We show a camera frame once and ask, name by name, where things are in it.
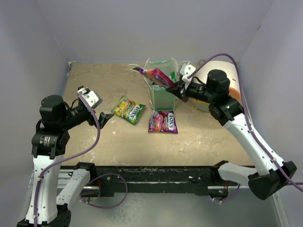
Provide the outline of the green snack packet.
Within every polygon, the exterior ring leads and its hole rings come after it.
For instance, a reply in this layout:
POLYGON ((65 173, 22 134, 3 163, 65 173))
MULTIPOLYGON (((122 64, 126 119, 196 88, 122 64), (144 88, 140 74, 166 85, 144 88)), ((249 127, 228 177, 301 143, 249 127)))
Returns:
POLYGON ((174 72, 174 71, 171 72, 171 73, 169 74, 169 78, 170 78, 171 81, 174 82, 174 83, 177 81, 177 78, 176 78, 176 75, 175 75, 175 72, 174 72))

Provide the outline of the green paper bag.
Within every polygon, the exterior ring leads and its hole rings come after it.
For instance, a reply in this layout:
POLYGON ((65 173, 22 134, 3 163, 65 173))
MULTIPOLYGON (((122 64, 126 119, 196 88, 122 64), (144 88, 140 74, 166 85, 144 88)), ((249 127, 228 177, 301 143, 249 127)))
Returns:
MULTIPOLYGON (((177 81, 179 79, 179 76, 177 76, 177 72, 182 64, 189 64, 190 61, 181 61, 178 63, 175 59, 170 58, 167 60, 161 60, 161 61, 151 61, 149 58, 144 69, 155 69, 158 68, 161 70, 166 76, 169 77, 169 74, 171 72, 175 72, 177 81)), ((167 92, 165 88, 158 86, 157 84, 153 83, 151 80, 147 79, 145 76, 143 76, 143 79, 145 81, 145 84, 148 89, 149 94, 149 101, 151 109, 154 111, 164 111, 164 110, 174 110, 177 105, 177 98, 167 92)))

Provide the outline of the purple snack packet back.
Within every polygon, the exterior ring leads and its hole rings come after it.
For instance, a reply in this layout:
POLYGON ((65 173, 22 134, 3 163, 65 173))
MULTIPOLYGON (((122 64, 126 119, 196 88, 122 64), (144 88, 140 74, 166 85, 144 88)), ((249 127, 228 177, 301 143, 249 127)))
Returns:
POLYGON ((158 68, 152 70, 144 69, 142 67, 134 67, 133 70, 139 72, 160 87, 172 88, 176 86, 176 84, 158 68))

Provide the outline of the purple Fox's candy bag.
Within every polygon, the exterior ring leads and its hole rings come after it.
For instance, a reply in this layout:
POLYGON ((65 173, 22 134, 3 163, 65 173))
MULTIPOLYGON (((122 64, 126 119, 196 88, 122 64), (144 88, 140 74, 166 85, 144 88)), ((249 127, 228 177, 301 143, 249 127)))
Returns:
POLYGON ((173 111, 155 111, 149 121, 148 132, 165 132, 178 134, 173 111))

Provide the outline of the white round drawer box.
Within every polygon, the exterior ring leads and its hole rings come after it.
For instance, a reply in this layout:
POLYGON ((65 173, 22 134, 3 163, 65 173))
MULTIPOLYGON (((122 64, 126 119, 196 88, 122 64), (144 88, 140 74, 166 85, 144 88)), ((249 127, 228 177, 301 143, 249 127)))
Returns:
MULTIPOLYGON (((229 89, 228 91, 222 92, 222 95, 219 99, 217 98, 215 104, 223 104, 226 103, 228 96, 236 99, 240 104, 241 102, 241 94, 240 94, 240 86, 239 86, 239 79, 236 72, 236 68, 234 64, 225 62, 225 61, 216 61, 211 60, 206 63, 195 75, 201 82, 207 83, 207 76, 211 70, 221 70, 225 73, 225 77, 229 80, 229 89)), ((209 104, 197 99, 193 99, 193 106, 195 109, 208 112, 209 111, 209 104)))

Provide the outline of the yellow green Fox's candy bag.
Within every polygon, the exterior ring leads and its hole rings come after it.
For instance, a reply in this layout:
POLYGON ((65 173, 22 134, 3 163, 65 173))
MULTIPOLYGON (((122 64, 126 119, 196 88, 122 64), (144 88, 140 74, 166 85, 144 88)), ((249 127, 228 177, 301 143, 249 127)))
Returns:
POLYGON ((111 113, 122 117, 132 125, 136 125, 146 105, 121 97, 112 108, 111 113))

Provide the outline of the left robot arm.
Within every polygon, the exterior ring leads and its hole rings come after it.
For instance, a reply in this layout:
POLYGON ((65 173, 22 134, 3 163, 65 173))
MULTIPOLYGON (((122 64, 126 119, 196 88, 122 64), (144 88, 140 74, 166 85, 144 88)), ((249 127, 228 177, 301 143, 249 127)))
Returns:
POLYGON ((59 95, 45 97, 40 106, 41 119, 32 138, 34 179, 31 201, 25 218, 18 227, 67 227, 71 221, 71 210, 85 185, 97 181, 93 163, 78 163, 71 178, 60 193, 57 193, 59 173, 66 145, 70 138, 68 131, 83 122, 97 128, 93 145, 81 152, 92 150, 99 141, 100 130, 113 117, 101 113, 96 117, 94 109, 102 102, 101 97, 86 88, 78 91, 78 105, 71 108, 59 95))

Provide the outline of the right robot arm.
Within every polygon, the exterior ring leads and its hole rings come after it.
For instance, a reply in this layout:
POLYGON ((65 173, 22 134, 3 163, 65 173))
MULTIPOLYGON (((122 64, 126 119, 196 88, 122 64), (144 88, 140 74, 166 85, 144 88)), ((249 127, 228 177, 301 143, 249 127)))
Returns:
POLYGON ((211 70, 206 83, 183 80, 166 89, 183 102, 189 98, 209 104, 209 112, 243 147, 254 167, 237 166, 221 161, 212 166, 211 181, 221 185, 232 181, 249 187, 259 199, 266 200, 290 183, 296 172, 292 161, 285 162, 262 139, 251 122, 246 119, 242 105, 229 94, 230 80, 222 70, 211 70))

